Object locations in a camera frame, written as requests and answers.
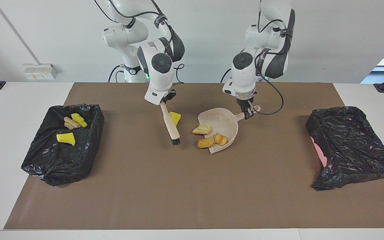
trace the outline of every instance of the food scrap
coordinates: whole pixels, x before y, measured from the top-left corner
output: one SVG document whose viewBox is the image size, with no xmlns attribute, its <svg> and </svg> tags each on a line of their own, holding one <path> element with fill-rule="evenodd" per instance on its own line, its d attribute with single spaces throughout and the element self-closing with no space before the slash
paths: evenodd
<svg viewBox="0 0 384 240">
<path fill-rule="evenodd" d="M 196 129 L 193 130 L 193 133 L 207 135 L 210 133 L 210 131 L 211 131 L 211 126 L 201 124 Z"/>
<path fill-rule="evenodd" d="M 212 147 L 214 145 L 214 139 L 213 138 L 204 138 L 198 141 L 198 147 L 199 148 L 207 148 Z"/>
<path fill-rule="evenodd" d="M 81 125 L 69 117 L 64 117 L 64 126 L 67 127 L 69 130 L 75 129 L 75 128 L 80 128 Z"/>
<path fill-rule="evenodd" d="M 214 143 L 220 145 L 220 146 L 224 146 L 226 145 L 227 143 L 227 138 L 219 133 L 217 133 L 216 135 L 214 135 Z"/>
</svg>

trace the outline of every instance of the black trash bag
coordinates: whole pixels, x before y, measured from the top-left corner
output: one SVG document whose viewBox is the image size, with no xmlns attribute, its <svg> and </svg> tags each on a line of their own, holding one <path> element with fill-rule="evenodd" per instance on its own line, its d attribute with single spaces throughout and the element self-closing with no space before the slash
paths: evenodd
<svg viewBox="0 0 384 240">
<path fill-rule="evenodd" d="M 67 129 L 63 118 L 73 113 L 79 113 L 88 126 Z M 93 167 L 104 121 L 99 105 L 52 106 L 32 141 L 22 169 L 51 186 L 81 181 Z M 70 132 L 75 137 L 75 146 L 57 141 L 56 134 Z"/>
<path fill-rule="evenodd" d="M 328 159 L 314 189 L 384 178 L 384 145 L 359 108 L 314 110 L 306 128 Z"/>
</svg>

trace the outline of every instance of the table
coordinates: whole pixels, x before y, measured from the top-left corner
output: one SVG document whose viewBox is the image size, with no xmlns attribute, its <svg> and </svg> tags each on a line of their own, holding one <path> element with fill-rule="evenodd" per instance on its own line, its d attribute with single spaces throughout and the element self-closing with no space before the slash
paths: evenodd
<svg viewBox="0 0 384 240">
<path fill-rule="evenodd" d="M 384 229 L 254 229 L 254 230 L 81 230 L 1 231 L 16 202 L 27 174 L 19 170 L 30 142 L 52 105 L 62 105 L 72 83 L 8 83 L 0 91 L 0 239 L 20 239 L 37 234 L 43 239 L 379 239 Z M 384 94 L 371 85 L 335 84 L 345 105 L 361 108 L 384 143 Z M 25 122 L 28 128 L 16 128 Z"/>
</svg>

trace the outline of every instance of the brush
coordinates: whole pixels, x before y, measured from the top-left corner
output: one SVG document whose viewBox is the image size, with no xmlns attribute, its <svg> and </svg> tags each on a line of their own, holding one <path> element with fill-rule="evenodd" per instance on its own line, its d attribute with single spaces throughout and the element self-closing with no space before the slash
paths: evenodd
<svg viewBox="0 0 384 240">
<path fill-rule="evenodd" d="M 174 146 L 180 145 L 180 134 L 177 130 L 176 125 L 174 124 L 173 119 L 171 118 L 170 114 L 168 113 L 167 106 L 165 102 L 161 102 L 161 110 L 164 114 L 164 122 L 166 123 L 166 127 L 168 130 L 168 133 L 171 137 L 171 142 Z"/>
</svg>

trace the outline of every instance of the yellow sponge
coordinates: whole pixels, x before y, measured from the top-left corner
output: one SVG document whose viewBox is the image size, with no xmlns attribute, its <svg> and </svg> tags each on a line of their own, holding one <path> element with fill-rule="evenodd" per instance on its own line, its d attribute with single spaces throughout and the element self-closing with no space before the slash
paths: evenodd
<svg viewBox="0 0 384 240">
<path fill-rule="evenodd" d="M 81 117 L 81 115 L 77 114 L 77 113 L 73 113 L 70 115 L 72 117 L 72 120 L 81 124 L 81 126 L 84 128 L 86 127 L 88 124 L 84 121 L 84 118 Z"/>
<path fill-rule="evenodd" d="M 180 121 L 180 118 L 182 117 L 180 114 L 176 113 L 176 112 L 170 112 L 170 116 L 171 118 L 173 119 L 173 122 L 174 124 L 177 126 L 177 123 L 179 123 Z"/>
<path fill-rule="evenodd" d="M 56 137 L 59 143 L 70 143 L 72 146 L 75 146 L 75 137 L 73 136 L 73 132 L 58 134 Z"/>
</svg>

